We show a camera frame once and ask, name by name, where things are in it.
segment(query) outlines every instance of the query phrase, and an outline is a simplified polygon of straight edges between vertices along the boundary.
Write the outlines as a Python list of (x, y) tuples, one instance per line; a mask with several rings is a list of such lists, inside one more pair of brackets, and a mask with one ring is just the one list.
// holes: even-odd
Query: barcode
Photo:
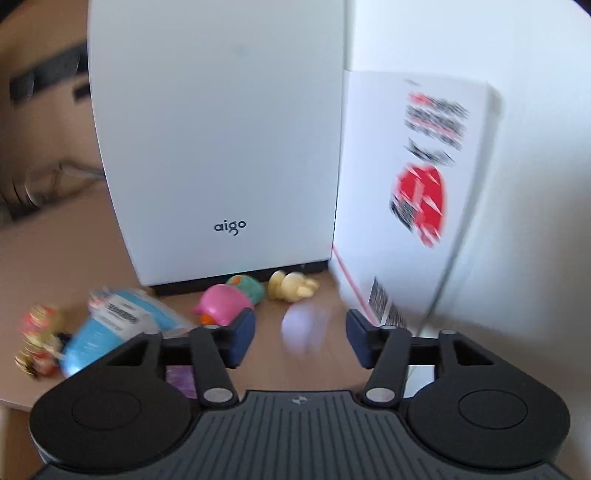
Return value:
[(386, 318), (386, 325), (394, 325), (400, 328), (407, 327), (406, 320), (404, 320), (404, 317), (401, 315), (400, 311), (398, 310), (394, 302), (390, 304), (390, 309), (388, 310), (388, 317)]
[(374, 311), (378, 321), (384, 316), (386, 305), (388, 304), (388, 294), (378, 279), (374, 277), (374, 284), (369, 294), (369, 307)]

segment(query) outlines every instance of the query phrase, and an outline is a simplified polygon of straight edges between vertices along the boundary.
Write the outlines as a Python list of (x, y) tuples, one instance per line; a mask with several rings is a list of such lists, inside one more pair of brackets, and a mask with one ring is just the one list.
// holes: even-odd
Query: yellow toy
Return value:
[(310, 298), (316, 293), (318, 287), (316, 280), (301, 273), (293, 272), (286, 275), (285, 272), (278, 270), (269, 279), (267, 293), (271, 300), (285, 300), (294, 303)]

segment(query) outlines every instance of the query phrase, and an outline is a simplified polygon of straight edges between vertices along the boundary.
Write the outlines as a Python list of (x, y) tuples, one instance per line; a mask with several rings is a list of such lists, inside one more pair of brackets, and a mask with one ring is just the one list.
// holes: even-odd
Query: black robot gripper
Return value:
[[(347, 313), (347, 337), (373, 372), (363, 390), (247, 391), (254, 336), (244, 310), (188, 337), (140, 335), (41, 397), (30, 429), (39, 480), (564, 480), (551, 464), (570, 425), (561, 398), (467, 337), (416, 338)], [(164, 381), (192, 365), (196, 399)], [(435, 380), (403, 398), (409, 365)]]

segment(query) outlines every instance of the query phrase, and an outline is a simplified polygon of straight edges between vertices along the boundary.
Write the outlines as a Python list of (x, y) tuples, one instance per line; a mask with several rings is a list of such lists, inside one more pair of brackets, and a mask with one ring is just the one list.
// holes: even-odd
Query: plastic bag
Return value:
[(61, 369), (70, 377), (140, 333), (162, 332), (165, 338), (195, 328), (185, 317), (143, 290), (93, 291), (90, 318), (64, 351)]

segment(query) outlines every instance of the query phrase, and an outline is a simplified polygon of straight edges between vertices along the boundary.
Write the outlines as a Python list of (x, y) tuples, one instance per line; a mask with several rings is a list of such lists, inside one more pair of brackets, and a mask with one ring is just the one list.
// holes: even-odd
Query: toy figure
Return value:
[(271, 300), (278, 299), (293, 303), (310, 298), (316, 293), (318, 287), (316, 280), (304, 274), (293, 272), (286, 275), (285, 272), (278, 270), (269, 279), (267, 293)]
[(21, 332), (25, 348), (15, 361), (26, 373), (47, 377), (57, 371), (66, 337), (58, 331), (63, 324), (60, 313), (52, 307), (35, 305), (23, 318)]
[(232, 323), (243, 309), (253, 309), (250, 299), (230, 285), (209, 287), (191, 313), (201, 315), (202, 325), (216, 324), (225, 327)]
[(226, 285), (231, 285), (243, 292), (253, 305), (259, 303), (265, 296), (265, 287), (248, 275), (234, 275), (226, 282)]

